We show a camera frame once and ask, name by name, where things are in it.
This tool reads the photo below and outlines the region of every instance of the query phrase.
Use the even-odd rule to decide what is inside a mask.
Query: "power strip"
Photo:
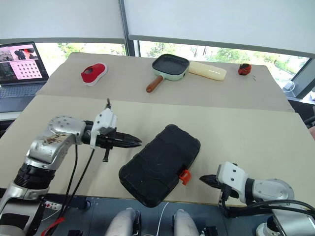
[[[61,204],[53,203],[53,202],[50,202],[50,201],[46,201],[45,204],[46,204],[46,208],[49,208],[51,210],[60,210],[61,207],[62,207]]]

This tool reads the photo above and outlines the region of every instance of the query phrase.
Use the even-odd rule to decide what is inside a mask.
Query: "white roller blind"
[[[0,39],[118,38],[118,0],[0,0]]]
[[[133,39],[178,38],[315,54],[314,0],[125,0],[125,7]]]

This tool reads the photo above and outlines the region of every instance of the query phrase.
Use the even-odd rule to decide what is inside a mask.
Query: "small red object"
[[[41,234],[40,236],[46,236],[46,232],[48,230],[50,230],[52,227],[55,227],[56,225],[60,224],[61,222],[64,221],[64,217],[60,217],[58,218],[57,220],[55,220],[55,222],[53,224],[51,224],[47,229],[45,229]]]
[[[97,63],[86,68],[82,73],[83,83],[87,86],[95,85],[106,74],[108,67],[104,63]]]
[[[241,64],[240,68],[238,69],[238,74],[239,75],[247,75],[250,73],[251,69],[252,69],[252,65],[246,64],[246,63]]]
[[[189,182],[189,180],[191,179],[191,174],[190,174],[189,170],[184,170],[179,175],[179,179],[181,179],[183,181],[183,185],[186,185]]]

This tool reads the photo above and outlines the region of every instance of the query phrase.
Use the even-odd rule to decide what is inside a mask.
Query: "black plastic case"
[[[199,149],[196,138],[170,124],[121,167],[120,182],[143,205],[156,207],[178,184]]]

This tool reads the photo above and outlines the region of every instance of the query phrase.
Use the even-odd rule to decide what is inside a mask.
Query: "red cable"
[[[47,229],[45,229],[41,234],[40,236],[45,236],[46,235],[46,232],[48,230],[50,230],[52,227],[55,227],[56,225],[60,224],[61,222],[64,221],[64,217],[60,217],[58,218],[57,220],[55,220],[55,222],[53,224],[51,224]]]

